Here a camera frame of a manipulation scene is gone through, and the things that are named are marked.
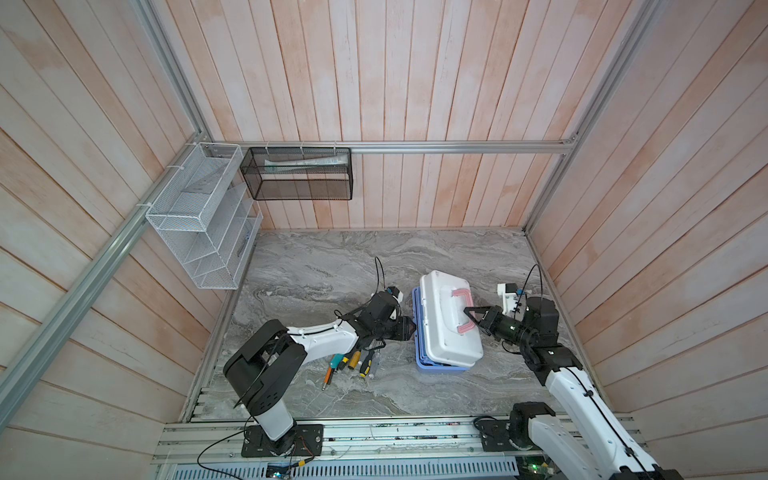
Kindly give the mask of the white and blue tool box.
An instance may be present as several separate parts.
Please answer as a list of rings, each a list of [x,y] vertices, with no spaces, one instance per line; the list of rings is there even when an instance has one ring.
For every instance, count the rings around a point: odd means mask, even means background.
[[[483,357],[479,329],[464,313],[474,305],[469,283],[434,270],[412,291],[418,368],[430,373],[462,373]]]

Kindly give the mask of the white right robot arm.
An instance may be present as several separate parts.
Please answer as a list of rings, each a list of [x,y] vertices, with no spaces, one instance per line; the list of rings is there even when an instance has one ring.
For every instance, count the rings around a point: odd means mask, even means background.
[[[557,399],[583,440],[577,441],[543,402],[521,402],[510,412],[509,441],[543,451],[568,479],[680,479],[628,433],[599,395],[577,356],[558,341],[559,312],[543,297],[519,298],[511,309],[466,307],[485,334],[518,347],[526,366]]]

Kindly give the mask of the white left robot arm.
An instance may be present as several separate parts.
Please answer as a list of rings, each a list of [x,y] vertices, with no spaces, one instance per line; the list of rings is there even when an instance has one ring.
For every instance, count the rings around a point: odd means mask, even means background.
[[[299,328],[278,319],[267,321],[223,367],[238,396],[236,403],[246,408],[269,441],[289,438],[296,422],[283,397],[299,369],[319,359],[338,357],[345,362],[356,353],[373,356],[389,341],[411,339],[415,324],[402,314],[402,300],[403,293],[390,286],[327,324]]]

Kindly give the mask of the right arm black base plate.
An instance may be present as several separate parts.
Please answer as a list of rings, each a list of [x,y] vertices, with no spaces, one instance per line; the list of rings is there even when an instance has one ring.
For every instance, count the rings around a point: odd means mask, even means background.
[[[516,445],[509,433],[509,422],[491,416],[477,417],[472,422],[479,432],[484,452],[516,452],[525,451]]]

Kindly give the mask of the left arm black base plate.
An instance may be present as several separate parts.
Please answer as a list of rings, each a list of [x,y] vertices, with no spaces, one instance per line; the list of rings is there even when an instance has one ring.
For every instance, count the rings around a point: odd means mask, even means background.
[[[324,426],[322,424],[297,424],[279,440],[271,440],[261,426],[249,426],[244,431],[241,456],[244,458],[271,458],[290,455],[320,456],[323,434]]]

